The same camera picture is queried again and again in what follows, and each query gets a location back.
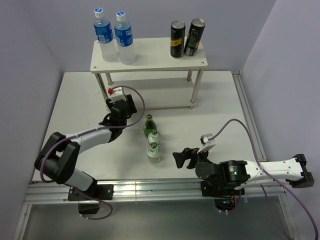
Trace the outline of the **small blue label water bottle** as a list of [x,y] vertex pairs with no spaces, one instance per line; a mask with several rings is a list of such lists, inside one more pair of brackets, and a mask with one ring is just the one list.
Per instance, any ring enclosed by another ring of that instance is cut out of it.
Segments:
[[116,13],[116,20],[114,32],[120,61],[125,65],[131,65],[136,61],[132,26],[128,22],[124,11]]

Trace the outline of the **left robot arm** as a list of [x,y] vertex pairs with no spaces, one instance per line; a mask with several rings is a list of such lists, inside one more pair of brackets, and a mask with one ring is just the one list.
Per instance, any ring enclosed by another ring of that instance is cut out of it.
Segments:
[[127,119],[137,112],[130,94],[124,94],[119,100],[108,100],[107,106],[110,113],[99,123],[101,127],[74,134],[74,138],[60,132],[52,133],[34,162],[35,169],[57,184],[77,188],[86,200],[96,197],[97,181],[76,169],[79,154],[116,140],[127,125]]

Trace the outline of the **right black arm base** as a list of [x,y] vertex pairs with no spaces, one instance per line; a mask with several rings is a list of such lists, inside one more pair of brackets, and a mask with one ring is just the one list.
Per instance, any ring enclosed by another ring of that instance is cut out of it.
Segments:
[[245,190],[219,189],[217,186],[210,185],[206,181],[200,182],[201,193],[203,197],[211,197],[218,210],[230,211],[237,205],[236,197],[245,195]]

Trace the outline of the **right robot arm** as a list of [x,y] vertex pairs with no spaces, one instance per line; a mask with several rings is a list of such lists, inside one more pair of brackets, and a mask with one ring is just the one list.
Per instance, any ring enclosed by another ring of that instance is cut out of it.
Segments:
[[309,188],[315,183],[312,173],[307,170],[304,154],[262,163],[247,160],[213,163],[208,159],[209,151],[200,148],[185,148],[172,155],[179,169],[189,160],[186,168],[194,169],[196,176],[219,196],[260,185],[288,184],[292,188]]

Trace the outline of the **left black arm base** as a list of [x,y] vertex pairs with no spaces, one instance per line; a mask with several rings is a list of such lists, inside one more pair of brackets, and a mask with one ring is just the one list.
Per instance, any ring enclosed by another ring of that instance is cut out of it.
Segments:
[[79,203],[78,212],[81,215],[95,215],[100,210],[100,201],[112,200],[114,194],[113,184],[94,184],[88,190],[82,191],[75,187],[69,188],[67,200],[69,202],[96,201],[97,203]]

